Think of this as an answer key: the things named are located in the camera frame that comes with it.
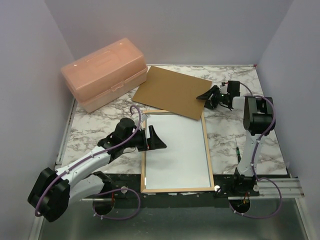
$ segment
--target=framed whiteboard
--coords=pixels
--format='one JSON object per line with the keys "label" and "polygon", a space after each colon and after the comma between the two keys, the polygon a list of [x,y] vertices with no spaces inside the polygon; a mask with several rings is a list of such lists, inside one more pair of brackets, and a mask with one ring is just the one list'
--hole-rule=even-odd
{"label": "framed whiteboard", "polygon": [[204,192],[214,190],[204,114],[193,120],[165,110],[149,110],[143,123],[167,145],[145,151],[141,162],[142,193]]}

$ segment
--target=gray wall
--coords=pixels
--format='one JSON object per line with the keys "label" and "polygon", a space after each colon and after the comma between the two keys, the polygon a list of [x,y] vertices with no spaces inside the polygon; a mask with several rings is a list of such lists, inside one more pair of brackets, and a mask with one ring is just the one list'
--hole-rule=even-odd
{"label": "gray wall", "polygon": [[57,158],[72,100],[59,72],[72,60],[43,0],[0,1],[0,239],[28,239],[27,197]]}
{"label": "gray wall", "polygon": [[78,59],[123,37],[148,64],[256,64],[293,0],[45,0]]}
{"label": "gray wall", "polygon": [[257,67],[276,132],[320,237],[320,1],[294,0]]}

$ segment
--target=screwdriver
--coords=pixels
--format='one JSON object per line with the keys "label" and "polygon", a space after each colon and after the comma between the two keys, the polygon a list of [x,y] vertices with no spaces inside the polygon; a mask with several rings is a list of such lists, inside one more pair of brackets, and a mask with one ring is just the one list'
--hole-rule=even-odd
{"label": "screwdriver", "polygon": [[241,161],[241,156],[240,156],[240,150],[239,150],[238,143],[237,143],[237,138],[235,138],[235,145],[236,145],[235,150],[236,150],[236,155],[237,155],[237,157],[238,157],[238,163],[240,163],[240,161]]}

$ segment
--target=marble surface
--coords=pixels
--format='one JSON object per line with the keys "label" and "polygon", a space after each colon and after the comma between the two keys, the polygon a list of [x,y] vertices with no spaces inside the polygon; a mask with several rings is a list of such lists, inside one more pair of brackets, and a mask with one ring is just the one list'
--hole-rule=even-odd
{"label": "marble surface", "polygon": [[[212,85],[220,85],[228,80],[246,84],[254,94],[262,94],[261,85],[254,67],[251,66],[159,66],[178,73],[211,80]],[[65,166],[88,153],[98,141],[113,132],[121,118],[130,117],[134,89],[93,113],[87,113],[79,104],[74,113],[71,131],[62,159]],[[243,86],[241,94],[249,93]],[[140,103],[134,103],[143,110],[155,109]],[[233,174],[238,164],[236,155],[237,138],[240,153],[244,152],[246,131],[243,127],[243,110],[218,107],[204,111],[207,136],[210,148],[212,170],[214,174]],[[142,155],[138,151],[123,154],[100,171],[113,174],[140,174]],[[266,139],[257,165],[258,174],[285,175],[286,166],[281,154],[275,131]]]}

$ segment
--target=white board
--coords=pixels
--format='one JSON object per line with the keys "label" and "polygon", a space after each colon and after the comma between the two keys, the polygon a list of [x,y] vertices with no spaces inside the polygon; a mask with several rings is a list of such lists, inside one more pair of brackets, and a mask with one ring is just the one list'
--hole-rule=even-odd
{"label": "white board", "polygon": [[213,187],[211,161],[210,156],[207,156],[205,141],[207,136],[204,137],[203,123],[202,120],[193,120],[176,114],[149,116],[146,121],[147,137],[150,137],[148,126],[153,125],[167,148],[146,152],[146,190],[195,189],[196,191],[200,188]]}

